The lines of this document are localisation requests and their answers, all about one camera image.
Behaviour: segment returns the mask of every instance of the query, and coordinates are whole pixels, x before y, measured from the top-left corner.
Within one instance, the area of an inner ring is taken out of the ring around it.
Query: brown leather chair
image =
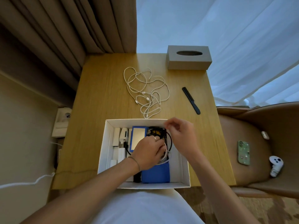
[[[255,109],[217,108],[240,196],[269,197],[271,194],[299,198],[299,102]],[[270,137],[265,140],[261,131]],[[237,141],[250,146],[250,165],[237,161]],[[282,158],[284,166],[270,177],[269,157]]]

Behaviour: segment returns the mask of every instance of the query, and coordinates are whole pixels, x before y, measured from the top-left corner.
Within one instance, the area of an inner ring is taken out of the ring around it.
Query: beige curtain
[[[73,90],[86,54],[136,52],[136,0],[0,0],[0,22]]]

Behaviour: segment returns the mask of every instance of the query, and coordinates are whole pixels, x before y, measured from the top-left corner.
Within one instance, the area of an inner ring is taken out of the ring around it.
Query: green phone case
[[[238,141],[238,162],[250,165],[250,148],[247,142]]]

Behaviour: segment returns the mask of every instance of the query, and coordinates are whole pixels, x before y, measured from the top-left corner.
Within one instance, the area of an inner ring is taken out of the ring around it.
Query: wood grain
[[[200,149],[225,182],[235,185],[206,71],[167,70],[166,54],[104,54],[89,56],[84,64],[52,188],[73,188],[97,174],[106,119],[143,118],[140,106],[126,89],[123,79],[126,67],[134,67],[137,71],[149,67],[153,75],[165,78],[170,98],[162,103],[161,112],[152,118],[176,116],[194,123]],[[127,78],[132,73],[133,70],[129,70]],[[181,88],[184,86],[199,107],[200,115],[195,113],[183,93]],[[167,96],[167,90],[163,90],[161,96]],[[190,180],[192,186],[200,185],[191,166]]]

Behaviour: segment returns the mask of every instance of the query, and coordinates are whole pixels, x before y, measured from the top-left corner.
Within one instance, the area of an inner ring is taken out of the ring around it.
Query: white controller
[[[274,178],[278,175],[280,172],[281,168],[283,167],[283,161],[281,158],[277,156],[270,156],[269,157],[270,162],[273,164],[272,165],[272,170],[270,172],[270,175]]]

